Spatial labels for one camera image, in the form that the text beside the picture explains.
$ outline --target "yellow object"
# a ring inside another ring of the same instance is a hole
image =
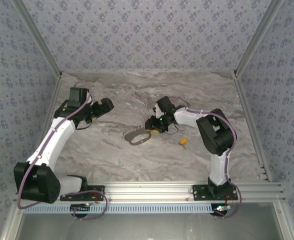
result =
[[[146,132],[159,133],[159,131],[158,130],[155,130],[155,129],[153,129],[153,130],[146,129]]]
[[[183,145],[185,143],[187,143],[188,139],[187,138],[183,138],[180,140],[180,145]]]

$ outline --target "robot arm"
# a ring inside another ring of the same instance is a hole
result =
[[[70,89],[69,100],[66,100],[54,113],[52,125],[40,146],[27,159],[26,163],[18,162],[14,167],[14,178],[17,190],[19,190],[27,169],[38,158],[24,183],[22,199],[53,203],[61,195],[80,191],[83,177],[67,176],[58,179],[53,172],[63,146],[79,123],[86,121],[90,124],[93,119],[99,118],[113,109],[112,101],[108,98],[103,98],[101,104],[97,101],[94,103],[91,101],[77,114],[60,124],[66,116],[79,109],[87,101],[87,93],[88,89],[86,88],[72,87]]]
[[[170,124],[188,125],[199,129],[204,145],[211,155],[209,190],[212,195],[218,196],[222,186],[228,184],[225,173],[228,160],[226,154],[234,141],[230,128],[219,118],[203,111],[190,110],[184,106],[175,107],[167,96],[158,100],[153,110],[155,116],[147,120],[146,130],[158,130],[163,133],[168,131]],[[220,109],[211,112],[227,119]]]

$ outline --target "metal extrusion bar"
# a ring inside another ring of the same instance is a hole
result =
[[[7,219],[2,226],[0,240],[16,239],[22,215],[22,211],[17,208],[16,204],[10,207]]]
[[[256,153],[257,153],[259,163],[264,166],[264,170],[266,171],[268,181],[272,182],[272,175],[271,175],[271,172],[270,172],[270,169],[268,166],[268,162],[266,160],[265,153],[262,149],[262,144],[261,144],[261,141],[259,138],[259,134],[258,134],[256,125],[254,123],[252,113],[250,111],[249,103],[248,103],[248,100],[245,95],[245,90],[242,86],[241,81],[237,77],[235,78],[235,84],[236,84],[236,88],[237,88],[237,91],[239,94],[240,103],[241,103],[243,111],[245,113],[247,125],[248,125],[249,131],[250,131],[253,146],[254,146]]]
[[[273,203],[284,201],[283,187],[278,182],[234,181],[238,185],[244,203]],[[192,185],[204,185],[206,182],[173,181],[173,182],[95,182],[104,185],[105,194],[113,204],[181,204],[199,203],[193,201]],[[221,201],[204,200],[201,203],[220,203]],[[57,200],[54,204],[65,204]],[[85,202],[70,201],[71,204]]]
[[[265,13],[262,16],[262,19],[259,22],[255,32],[252,35],[252,38],[245,49],[245,52],[242,54],[239,63],[236,67],[237,76],[240,77],[245,70],[246,66],[248,65],[251,57],[253,56],[254,52],[258,48],[264,34],[268,30],[273,18],[277,14],[280,6],[282,5],[284,0],[271,0],[269,3]]]
[[[287,202],[273,203],[281,232],[285,240],[294,240],[294,222]]]
[[[50,69],[55,74],[56,78],[60,77],[60,70],[59,67],[54,60],[52,54],[50,53],[49,48],[47,47],[43,37],[41,36],[39,30],[36,27],[31,15],[29,14],[25,4],[22,0],[11,0],[12,4],[16,8],[17,12],[19,13],[22,21],[26,25],[30,35],[32,36],[35,43],[38,45],[40,52],[42,53],[43,57],[47,61]]]
[[[51,121],[52,121],[52,116],[53,116],[53,111],[54,111],[54,107],[55,107],[55,104],[56,104],[56,101],[57,101],[60,86],[61,86],[61,77],[58,78],[58,80],[57,80],[57,82],[55,84],[55,87],[53,89],[53,94],[52,94],[51,99],[50,99],[49,107],[48,107],[48,110],[46,112],[46,116],[45,116],[45,119],[44,119],[44,123],[43,123],[43,126],[42,126],[40,136],[39,136],[39,140],[37,142],[37,146],[40,145],[41,141],[44,139],[44,137],[46,136],[46,134],[47,134],[47,132],[48,132],[48,130],[50,128]]]

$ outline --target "blue floral wallpaper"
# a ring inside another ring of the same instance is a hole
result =
[[[294,0],[285,0],[241,77],[275,181],[294,214]]]
[[[10,0],[0,0],[0,231],[16,187],[13,167],[34,151],[54,75]]]
[[[270,0],[24,0],[62,71],[233,70]]]

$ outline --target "marble surface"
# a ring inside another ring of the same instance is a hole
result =
[[[150,140],[131,146],[128,132],[143,126],[161,97],[179,96],[192,109],[221,108],[238,134],[232,152],[232,179],[259,179],[261,172],[233,80],[211,72],[105,72],[64,74],[56,108],[69,96],[77,81],[92,87],[95,100],[108,97],[114,109],[76,131],[65,144],[55,167],[58,176],[77,174],[90,181],[206,180],[210,155],[197,129],[179,125],[173,135],[153,133]],[[172,99],[175,105],[183,105]],[[174,133],[170,126],[169,133]],[[188,138],[184,149],[178,143]]]

